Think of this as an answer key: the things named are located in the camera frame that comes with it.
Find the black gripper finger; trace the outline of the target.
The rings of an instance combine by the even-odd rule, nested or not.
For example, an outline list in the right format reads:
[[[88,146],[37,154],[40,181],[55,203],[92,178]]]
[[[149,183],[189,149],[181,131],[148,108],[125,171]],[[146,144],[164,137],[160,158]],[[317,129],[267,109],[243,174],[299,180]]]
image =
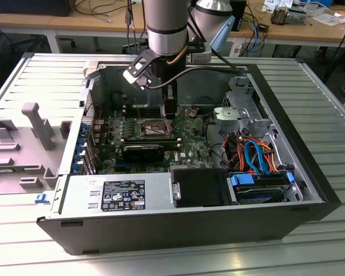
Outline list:
[[[177,100],[177,84],[172,83],[170,85],[167,85],[166,91],[164,92],[164,111],[166,114],[166,118],[169,120],[175,118],[175,114],[177,112]]]

